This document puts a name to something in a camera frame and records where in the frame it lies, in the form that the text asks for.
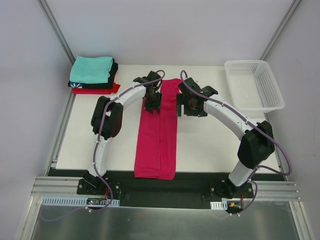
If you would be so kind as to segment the pink t shirt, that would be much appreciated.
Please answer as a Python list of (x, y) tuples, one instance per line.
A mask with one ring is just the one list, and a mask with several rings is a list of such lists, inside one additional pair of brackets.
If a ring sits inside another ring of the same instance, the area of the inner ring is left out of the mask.
[(140, 114), (134, 177), (173, 180), (177, 166), (177, 94), (179, 78), (164, 80), (160, 88), (159, 112), (150, 113), (143, 106)]

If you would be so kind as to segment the white plastic laundry basket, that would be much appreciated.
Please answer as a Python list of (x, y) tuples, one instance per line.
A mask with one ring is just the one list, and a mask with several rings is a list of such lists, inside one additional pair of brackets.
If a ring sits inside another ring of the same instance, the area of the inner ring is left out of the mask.
[(264, 60), (228, 60), (224, 63), (234, 107), (241, 112), (269, 113), (285, 102), (277, 80)]

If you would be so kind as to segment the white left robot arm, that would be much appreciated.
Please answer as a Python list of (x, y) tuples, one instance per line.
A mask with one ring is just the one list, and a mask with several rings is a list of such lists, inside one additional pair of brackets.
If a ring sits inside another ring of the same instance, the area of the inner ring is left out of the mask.
[(149, 113), (159, 113), (162, 101), (160, 88), (165, 72), (150, 71), (147, 76), (137, 77), (130, 87), (114, 97), (98, 98), (91, 126), (94, 133), (94, 149), (92, 162), (83, 179), (94, 194), (105, 191), (106, 183), (103, 176), (107, 172), (107, 154), (111, 149), (113, 139), (122, 128), (124, 111), (138, 100), (144, 100), (144, 109)]

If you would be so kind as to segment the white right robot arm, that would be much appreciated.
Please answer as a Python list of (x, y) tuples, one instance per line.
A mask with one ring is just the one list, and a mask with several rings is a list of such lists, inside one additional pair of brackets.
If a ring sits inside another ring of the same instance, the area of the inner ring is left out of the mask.
[(238, 162), (215, 193), (231, 199), (242, 193), (244, 185), (255, 174), (257, 166), (274, 151), (272, 126), (266, 120), (257, 122), (237, 112), (211, 86), (200, 86), (191, 78), (179, 85), (176, 95), (177, 116), (211, 115), (229, 128), (239, 139)]

